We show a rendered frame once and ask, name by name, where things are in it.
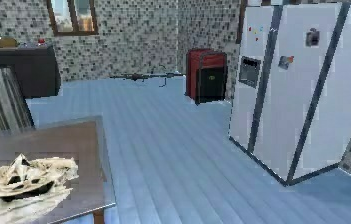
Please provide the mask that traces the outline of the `red and grey trash can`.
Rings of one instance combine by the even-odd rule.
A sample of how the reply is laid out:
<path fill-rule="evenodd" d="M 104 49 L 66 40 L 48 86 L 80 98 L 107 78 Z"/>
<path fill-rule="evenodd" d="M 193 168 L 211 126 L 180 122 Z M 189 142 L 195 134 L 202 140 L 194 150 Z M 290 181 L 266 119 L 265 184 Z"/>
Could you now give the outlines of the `red and grey trash can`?
<path fill-rule="evenodd" d="M 190 49 L 186 55 L 186 92 L 196 105 L 225 99 L 227 54 L 208 48 Z"/>

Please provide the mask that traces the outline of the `brown table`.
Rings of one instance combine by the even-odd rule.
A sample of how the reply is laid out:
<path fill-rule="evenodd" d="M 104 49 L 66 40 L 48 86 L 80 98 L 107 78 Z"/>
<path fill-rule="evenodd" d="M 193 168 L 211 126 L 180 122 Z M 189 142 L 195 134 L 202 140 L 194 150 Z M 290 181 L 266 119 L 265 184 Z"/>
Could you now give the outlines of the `brown table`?
<path fill-rule="evenodd" d="M 79 177 L 65 183 L 71 194 L 30 224 L 62 224 L 116 205 L 113 179 L 100 116 L 55 122 L 20 132 L 0 132 L 0 166 L 19 154 L 27 159 L 73 158 Z"/>

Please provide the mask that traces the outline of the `white fridge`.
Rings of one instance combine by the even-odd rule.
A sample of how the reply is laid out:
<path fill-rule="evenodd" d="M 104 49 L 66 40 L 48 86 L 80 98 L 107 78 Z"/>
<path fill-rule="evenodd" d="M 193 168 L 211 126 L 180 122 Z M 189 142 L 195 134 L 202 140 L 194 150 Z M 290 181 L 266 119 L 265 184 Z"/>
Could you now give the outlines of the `white fridge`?
<path fill-rule="evenodd" d="M 306 33 L 320 32 L 307 47 Z M 281 56 L 293 56 L 287 70 Z M 351 139 L 351 0 L 245 11 L 229 137 L 283 185 L 338 166 Z"/>

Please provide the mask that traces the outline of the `grey and orange fridge magnet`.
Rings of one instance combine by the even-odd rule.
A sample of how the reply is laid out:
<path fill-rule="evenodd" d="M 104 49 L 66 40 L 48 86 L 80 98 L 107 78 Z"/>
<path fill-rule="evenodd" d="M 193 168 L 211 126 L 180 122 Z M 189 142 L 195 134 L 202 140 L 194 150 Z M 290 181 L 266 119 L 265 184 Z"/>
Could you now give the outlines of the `grey and orange fridge magnet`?
<path fill-rule="evenodd" d="M 279 60 L 278 66 L 281 69 L 287 70 L 289 68 L 289 65 L 294 61 L 293 56 L 281 56 Z"/>

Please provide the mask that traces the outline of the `brown framed window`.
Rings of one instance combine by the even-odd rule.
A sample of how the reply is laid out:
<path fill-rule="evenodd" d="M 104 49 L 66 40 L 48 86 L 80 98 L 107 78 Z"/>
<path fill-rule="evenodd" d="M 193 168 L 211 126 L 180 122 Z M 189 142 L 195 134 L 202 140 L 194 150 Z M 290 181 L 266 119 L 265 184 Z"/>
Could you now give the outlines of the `brown framed window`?
<path fill-rule="evenodd" d="M 95 0 L 45 0 L 55 36 L 98 35 Z"/>

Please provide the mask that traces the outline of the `dark brown counter cupboard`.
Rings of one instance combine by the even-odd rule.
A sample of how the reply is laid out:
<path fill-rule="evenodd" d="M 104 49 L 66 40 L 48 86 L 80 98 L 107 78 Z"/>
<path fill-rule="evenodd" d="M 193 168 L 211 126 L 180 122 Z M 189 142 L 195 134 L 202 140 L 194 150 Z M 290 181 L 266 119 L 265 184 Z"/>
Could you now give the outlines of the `dark brown counter cupboard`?
<path fill-rule="evenodd" d="M 9 66 L 26 99 L 57 96 L 61 76 L 52 45 L 0 48 L 0 66 Z"/>

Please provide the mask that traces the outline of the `dark grey fridge magnet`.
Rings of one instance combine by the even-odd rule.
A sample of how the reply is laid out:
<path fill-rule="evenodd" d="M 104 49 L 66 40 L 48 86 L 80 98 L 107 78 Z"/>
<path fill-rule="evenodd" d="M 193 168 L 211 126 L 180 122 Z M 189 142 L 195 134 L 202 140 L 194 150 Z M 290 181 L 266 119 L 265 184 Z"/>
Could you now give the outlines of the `dark grey fridge magnet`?
<path fill-rule="evenodd" d="M 320 41 L 320 32 L 315 29 L 311 28 L 307 33 L 306 33 L 306 40 L 305 44 L 307 47 L 312 47 L 312 46 L 317 46 Z"/>

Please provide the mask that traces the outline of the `crumpled white cloth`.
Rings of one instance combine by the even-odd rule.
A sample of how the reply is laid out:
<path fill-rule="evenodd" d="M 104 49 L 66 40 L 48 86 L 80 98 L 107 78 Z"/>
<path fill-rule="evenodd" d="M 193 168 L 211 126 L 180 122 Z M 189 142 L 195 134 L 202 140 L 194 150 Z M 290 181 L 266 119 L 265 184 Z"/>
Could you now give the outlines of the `crumpled white cloth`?
<path fill-rule="evenodd" d="M 73 158 L 20 154 L 0 166 L 0 224 L 30 224 L 48 214 L 71 194 L 65 183 L 78 177 Z"/>

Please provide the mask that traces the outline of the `grey brown striped panel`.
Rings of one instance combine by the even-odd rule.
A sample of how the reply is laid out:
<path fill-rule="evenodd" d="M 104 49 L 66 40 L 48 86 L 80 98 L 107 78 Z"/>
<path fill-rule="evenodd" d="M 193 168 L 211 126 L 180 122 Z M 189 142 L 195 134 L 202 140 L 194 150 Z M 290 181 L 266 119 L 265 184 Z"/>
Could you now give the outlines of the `grey brown striped panel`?
<path fill-rule="evenodd" d="M 34 122 L 13 68 L 0 66 L 0 131 L 21 131 Z"/>

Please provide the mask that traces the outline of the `yellow round pot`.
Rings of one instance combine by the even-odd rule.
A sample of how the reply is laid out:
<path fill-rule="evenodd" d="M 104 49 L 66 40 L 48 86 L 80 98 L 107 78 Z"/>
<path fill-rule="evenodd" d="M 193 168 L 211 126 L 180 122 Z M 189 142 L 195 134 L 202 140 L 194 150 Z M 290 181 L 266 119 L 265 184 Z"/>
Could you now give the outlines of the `yellow round pot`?
<path fill-rule="evenodd" d="M 17 46 L 18 46 L 17 40 L 12 37 L 0 38 L 0 48 L 14 48 Z"/>

